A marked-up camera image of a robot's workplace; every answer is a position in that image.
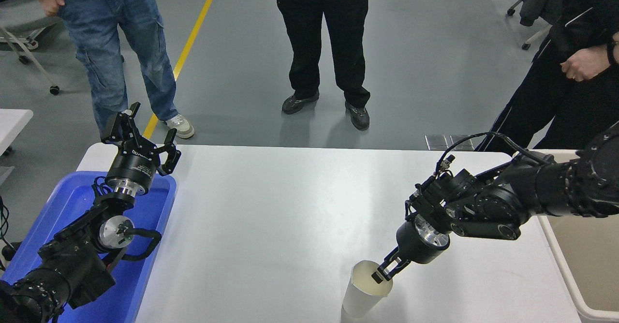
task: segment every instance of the jeans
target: jeans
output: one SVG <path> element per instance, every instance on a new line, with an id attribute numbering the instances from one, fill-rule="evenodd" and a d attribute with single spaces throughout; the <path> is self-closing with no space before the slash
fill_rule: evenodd
<path id="1" fill-rule="evenodd" d="M 103 133 L 111 116 L 128 108 L 118 26 L 137 54 L 150 107 L 159 120 L 178 114 L 177 84 L 165 50 L 162 18 L 155 0 L 64 0 L 58 16 L 86 67 L 92 107 Z"/>

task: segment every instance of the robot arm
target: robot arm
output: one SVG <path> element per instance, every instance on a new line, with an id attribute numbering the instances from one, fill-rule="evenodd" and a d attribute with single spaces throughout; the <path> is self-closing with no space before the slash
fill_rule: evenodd
<path id="1" fill-rule="evenodd" d="M 139 261 L 155 250 L 161 234 L 135 228 L 123 213 L 133 208 L 136 196 L 148 193 L 155 172 L 173 172 L 181 152 L 173 143 L 176 130 L 168 132 L 162 147 L 143 138 L 133 122 L 138 109 L 134 103 L 108 123 L 102 142 L 117 145 L 118 153 L 104 177 L 106 185 L 93 184 L 91 209 L 39 249 L 40 266 L 13 285 L 0 281 L 3 322 L 56 321 L 66 303 L 72 308 L 86 305 L 115 285 L 111 271 L 119 261 Z M 163 152 L 168 155 L 162 164 Z M 125 254 L 135 235 L 152 241 L 142 254 Z"/>
<path id="2" fill-rule="evenodd" d="M 443 160 L 445 153 L 435 173 L 416 184 L 417 191 L 405 202 L 405 222 L 396 232 L 398 246 L 378 266 L 374 280 L 389 281 L 411 262 L 433 261 L 449 247 L 451 232 L 515 240 L 520 225 L 532 215 L 619 214 L 619 122 L 577 151 L 579 158 L 570 162 L 520 151 L 511 162 L 477 176 L 464 169 L 453 176 L 449 165 L 455 158 Z"/>

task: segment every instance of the white plastic bin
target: white plastic bin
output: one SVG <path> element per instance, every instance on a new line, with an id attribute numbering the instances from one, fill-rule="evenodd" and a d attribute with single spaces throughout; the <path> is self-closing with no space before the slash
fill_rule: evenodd
<path id="1" fill-rule="evenodd" d="M 573 150 L 537 150 L 567 162 Z M 619 216 L 539 217 L 583 323 L 619 323 Z"/>

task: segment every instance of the white sneaker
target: white sneaker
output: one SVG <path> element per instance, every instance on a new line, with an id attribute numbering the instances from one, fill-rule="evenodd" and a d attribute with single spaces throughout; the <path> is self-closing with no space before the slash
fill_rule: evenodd
<path id="1" fill-rule="evenodd" d="M 178 138 L 191 138 L 195 133 L 192 123 L 190 123 L 190 121 L 181 114 L 174 116 L 170 120 L 164 122 L 166 126 L 170 127 L 171 129 L 177 130 Z"/>

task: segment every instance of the black pants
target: black pants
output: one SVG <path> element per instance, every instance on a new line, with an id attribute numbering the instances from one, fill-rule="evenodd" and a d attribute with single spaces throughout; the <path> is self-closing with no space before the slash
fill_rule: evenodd
<path id="1" fill-rule="evenodd" d="M 277 0 L 277 7 L 294 53 L 290 85 L 296 98 L 309 98 L 318 91 L 324 15 L 331 38 L 336 84 L 353 107 L 365 107 L 369 92 L 362 87 L 365 80 L 363 25 L 368 0 Z"/>
<path id="2" fill-rule="evenodd" d="M 560 63 L 565 60 L 547 38 L 491 131 L 527 147 L 533 135 L 552 120 L 535 148 L 584 149 L 597 134 L 617 122 L 619 68 L 610 67 L 592 80 L 576 82 L 561 71 Z M 487 137 L 476 150 L 514 153 L 497 137 Z"/>

